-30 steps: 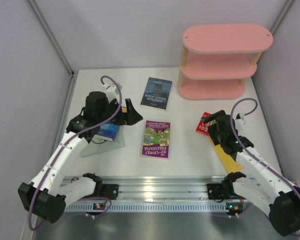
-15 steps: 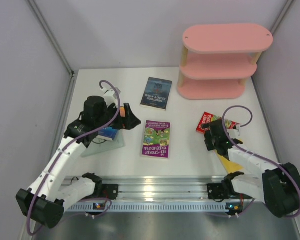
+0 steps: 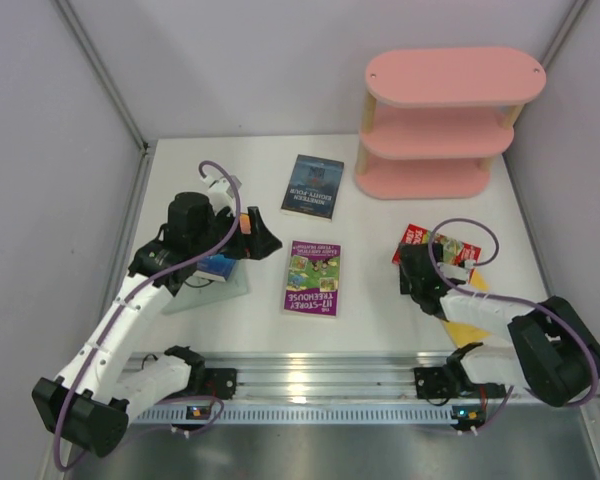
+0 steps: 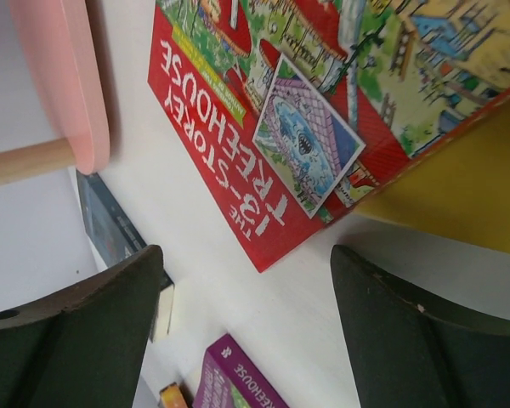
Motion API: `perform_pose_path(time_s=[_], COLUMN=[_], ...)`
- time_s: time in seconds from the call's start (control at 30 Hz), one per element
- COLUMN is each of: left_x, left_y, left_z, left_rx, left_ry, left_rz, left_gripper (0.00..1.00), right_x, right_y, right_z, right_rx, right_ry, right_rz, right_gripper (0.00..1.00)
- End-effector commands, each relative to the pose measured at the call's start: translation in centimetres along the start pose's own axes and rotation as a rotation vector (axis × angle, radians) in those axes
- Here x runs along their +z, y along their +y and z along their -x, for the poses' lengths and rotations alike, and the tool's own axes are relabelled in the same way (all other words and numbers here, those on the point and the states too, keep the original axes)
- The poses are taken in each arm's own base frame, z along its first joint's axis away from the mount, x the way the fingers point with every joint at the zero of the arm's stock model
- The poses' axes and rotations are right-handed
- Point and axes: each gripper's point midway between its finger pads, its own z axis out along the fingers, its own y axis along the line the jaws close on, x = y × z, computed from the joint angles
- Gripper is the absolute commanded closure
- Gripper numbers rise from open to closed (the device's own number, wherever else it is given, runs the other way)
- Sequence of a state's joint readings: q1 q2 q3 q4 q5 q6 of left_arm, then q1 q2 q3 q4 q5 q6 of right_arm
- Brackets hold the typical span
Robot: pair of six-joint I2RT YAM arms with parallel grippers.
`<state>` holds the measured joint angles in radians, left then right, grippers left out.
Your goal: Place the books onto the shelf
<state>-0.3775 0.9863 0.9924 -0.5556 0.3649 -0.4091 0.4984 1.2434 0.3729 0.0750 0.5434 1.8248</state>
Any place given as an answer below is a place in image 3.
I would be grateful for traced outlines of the red 13-Storey Treehouse book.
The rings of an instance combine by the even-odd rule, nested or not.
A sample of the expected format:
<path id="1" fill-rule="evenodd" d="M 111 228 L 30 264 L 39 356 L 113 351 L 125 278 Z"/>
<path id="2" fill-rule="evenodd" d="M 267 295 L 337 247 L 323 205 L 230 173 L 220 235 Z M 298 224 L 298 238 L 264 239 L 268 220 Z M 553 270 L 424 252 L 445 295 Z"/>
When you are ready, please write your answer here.
<path id="1" fill-rule="evenodd" d="M 392 263 L 399 266 L 398 248 L 400 245 L 427 245 L 430 237 L 431 232 L 426 228 L 409 224 L 398 243 L 398 247 L 392 257 Z M 437 265 L 439 262 L 458 264 L 468 259 L 475 260 L 477 263 L 481 254 L 481 248 L 437 233 L 434 235 L 433 252 Z"/>

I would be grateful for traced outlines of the purple 117-Storey Treehouse book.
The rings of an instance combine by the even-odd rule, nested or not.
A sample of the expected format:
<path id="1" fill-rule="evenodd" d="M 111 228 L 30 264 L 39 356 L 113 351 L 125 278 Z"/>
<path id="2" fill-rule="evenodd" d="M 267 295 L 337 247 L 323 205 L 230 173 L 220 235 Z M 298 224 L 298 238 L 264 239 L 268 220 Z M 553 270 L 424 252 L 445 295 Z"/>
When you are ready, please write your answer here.
<path id="1" fill-rule="evenodd" d="M 338 313 L 341 246 L 291 243 L 283 310 L 287 313 L 334 318 Z"/>

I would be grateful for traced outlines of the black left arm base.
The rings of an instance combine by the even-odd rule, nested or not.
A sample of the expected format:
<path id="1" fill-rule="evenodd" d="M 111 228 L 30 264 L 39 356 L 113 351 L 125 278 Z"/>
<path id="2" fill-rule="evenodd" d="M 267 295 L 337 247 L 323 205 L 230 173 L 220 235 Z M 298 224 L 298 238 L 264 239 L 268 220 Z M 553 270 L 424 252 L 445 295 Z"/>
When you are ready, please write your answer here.
<path id="1" fill-rule="evenodd" d="M 185 387 L 168 396 L 168 399 L 192 396 L 214 396 L 229 400 L 236 391 L 237 370 L 235 368 L 210 368 L 205 358 L 189 347 L 173 346 L 164 351 L 166 356 L 179 358 L 191 370 Z"/>

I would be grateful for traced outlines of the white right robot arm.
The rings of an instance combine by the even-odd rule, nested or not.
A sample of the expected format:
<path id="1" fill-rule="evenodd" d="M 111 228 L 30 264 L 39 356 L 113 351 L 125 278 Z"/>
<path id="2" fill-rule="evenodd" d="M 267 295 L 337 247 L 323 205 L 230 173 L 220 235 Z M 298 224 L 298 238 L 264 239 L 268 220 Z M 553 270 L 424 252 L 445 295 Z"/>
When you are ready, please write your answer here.
<path id="1" fill-rule="evenodd" d="M 482 385 L 516 386 L 552 407 L 566 406 L 600 380 L 600 344 L 571 304 L 491 295 L 469 283 L 469 265 L 443 262 L 438 243 L 398 248 L 400 289 L 427 315 L 487 333 L 449 355 L 449 389 L 470 396 Z"/>

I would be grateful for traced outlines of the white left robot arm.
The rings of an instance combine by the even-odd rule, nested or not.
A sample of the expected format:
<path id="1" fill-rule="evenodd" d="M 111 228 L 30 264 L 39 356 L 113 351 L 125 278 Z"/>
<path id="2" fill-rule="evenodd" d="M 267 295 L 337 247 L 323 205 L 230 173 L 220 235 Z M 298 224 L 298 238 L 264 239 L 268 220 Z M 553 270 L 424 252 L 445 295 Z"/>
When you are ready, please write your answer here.
<path id="1" fill-rule="evenodd" d="M 183 192 L 167 209 L 154 239 L 141 247 L 111 307 L 73 360 L 55 378 L 40 378 L 32 399 L 54 441 L 67 441 L 98 457 L 109 455 L 128 425 L 173 395 L 194 397 L 206 389 L 203 356 L 172 346 L 148 367 L 123 378 L 127 360 L 149 326 L 161 315 L 199 261 L 219 254 L 233 260 L 261 260 L 281 241 L 255 206 L 227 201 L 219 210 L 202 193 Z"/>

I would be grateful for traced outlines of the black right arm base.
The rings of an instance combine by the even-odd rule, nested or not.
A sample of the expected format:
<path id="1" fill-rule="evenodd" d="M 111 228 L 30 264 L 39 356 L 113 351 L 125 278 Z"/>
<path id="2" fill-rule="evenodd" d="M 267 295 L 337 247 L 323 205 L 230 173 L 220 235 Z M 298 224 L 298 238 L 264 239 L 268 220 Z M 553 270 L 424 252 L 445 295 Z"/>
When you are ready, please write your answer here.
<path id="1" fill-rule="evenodd" d="M 479 398 L 481 385 L 473 383 L 461 361 L 482 342 L 472 342 L 455 350 L 441 366 L 413 370 L 416 395 L 433 406 L 444 406 L 452 399 Z"/>

